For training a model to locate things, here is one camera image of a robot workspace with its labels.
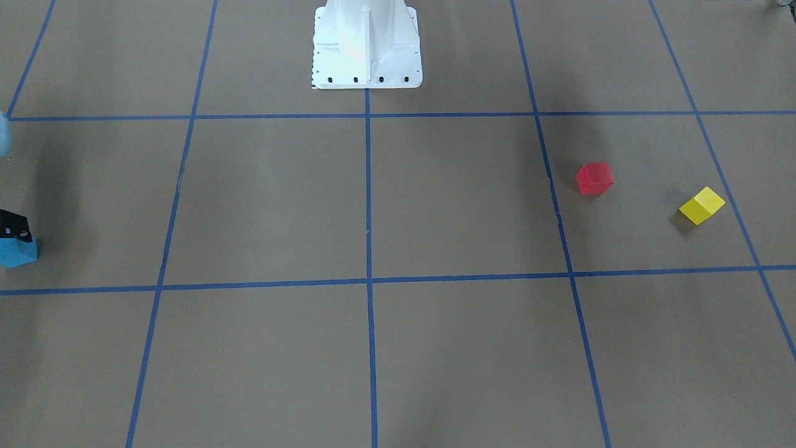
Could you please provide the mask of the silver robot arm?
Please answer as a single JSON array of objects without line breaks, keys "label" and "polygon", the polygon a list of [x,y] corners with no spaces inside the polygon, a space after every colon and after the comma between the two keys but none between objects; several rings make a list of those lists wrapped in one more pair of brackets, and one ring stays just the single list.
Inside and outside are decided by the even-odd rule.
[{"label": "silver robot arm", "polygon": [[[1,113],[1,157],[6,157],[11,153],[12,148],[12,129],[11,122],[5,113]],[[25,243],[32,242],[32,233],[29,227],[29,219],[18,213],[1,210],[1,238],[14,239]]]}]

